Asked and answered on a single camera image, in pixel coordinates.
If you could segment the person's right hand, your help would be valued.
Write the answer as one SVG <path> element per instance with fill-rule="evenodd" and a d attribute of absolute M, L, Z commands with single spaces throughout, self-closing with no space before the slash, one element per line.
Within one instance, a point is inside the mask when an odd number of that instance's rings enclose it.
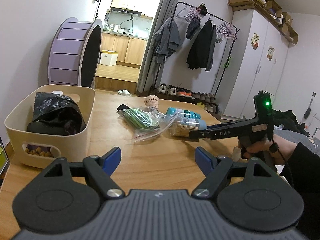
<path fill-rule="evenodd" d="M 279 147 L 278 150 L 280 150 L 280 152 L 277 151 L 272 153 L 270 151 L 270 147 L 274 142 L 278 145 Z M 297 143 L 288 141 L 275 134 L 273 136 L 273 141 L 269 141 L 269 140 L 257 141 L 254 144 L 247 146 L 246 152 L 243 154 L 243 156 L 245 159 L 249 159 L 260 151 L 268 151 L 276 165 L 285 165 L 285 163 L 289 160 L 289 158 L 295 151 L 296 147 L 297 147 Z"/>

